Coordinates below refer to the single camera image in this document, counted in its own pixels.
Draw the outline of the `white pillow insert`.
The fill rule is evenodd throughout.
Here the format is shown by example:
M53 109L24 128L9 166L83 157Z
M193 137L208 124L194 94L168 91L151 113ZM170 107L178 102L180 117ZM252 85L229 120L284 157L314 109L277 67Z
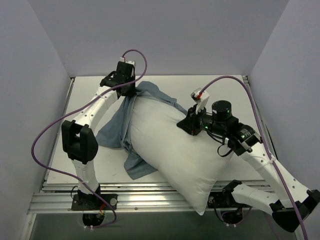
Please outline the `white pillow insert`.
M136 153L202 216L212 187L233 155L204 131L192 136L178 128L177 123L184 118L170 105L138 97L130 140Z

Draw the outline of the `blue-grey pillowcase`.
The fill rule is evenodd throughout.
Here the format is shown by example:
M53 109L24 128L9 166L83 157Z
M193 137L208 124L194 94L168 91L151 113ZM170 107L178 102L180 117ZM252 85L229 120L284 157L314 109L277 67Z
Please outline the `blue-grey pillowcase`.
M142 178L157 171L148 164L133 148L131 143L131 119L134 103L137 98L151 99L167 104L184 115L187 110L177 103L177 99L162 92L158 86L150 81L142 81L136 88L136 95L125 97L119 109L97 133L96 140L102 147L122 148L128 153L123 167L132 180Z

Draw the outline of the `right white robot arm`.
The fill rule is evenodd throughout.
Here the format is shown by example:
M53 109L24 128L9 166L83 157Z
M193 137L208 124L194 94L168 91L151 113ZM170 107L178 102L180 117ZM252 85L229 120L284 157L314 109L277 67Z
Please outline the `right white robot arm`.
M261 136L249 125L232 115L232 105L226 100L212 104L212 112L197 112L189 108L177 127L196 136L201 131L250 164L272 188L273 193L249 187L232 180L222 189L222 200L236 208L246 205L270 216L285 231L293 233L320 203L320 192L310 190L296 180L274 157L268 157Z

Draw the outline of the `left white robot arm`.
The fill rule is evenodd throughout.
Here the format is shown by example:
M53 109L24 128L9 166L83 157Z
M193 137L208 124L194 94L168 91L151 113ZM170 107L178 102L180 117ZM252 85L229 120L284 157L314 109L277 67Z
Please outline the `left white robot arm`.
M100 185L96 178L94 158L98 153L98 142L94 135L98 123L106 111L121 97L136 94L135 84L122 86L104 93L112 87L132 82L136 79L136 63L123 57L117 63L115 71L104 77L92 98L95 102L80 111L73 120L65 120L61 126L62 149L76 171L79 197L90 210L100 206Z

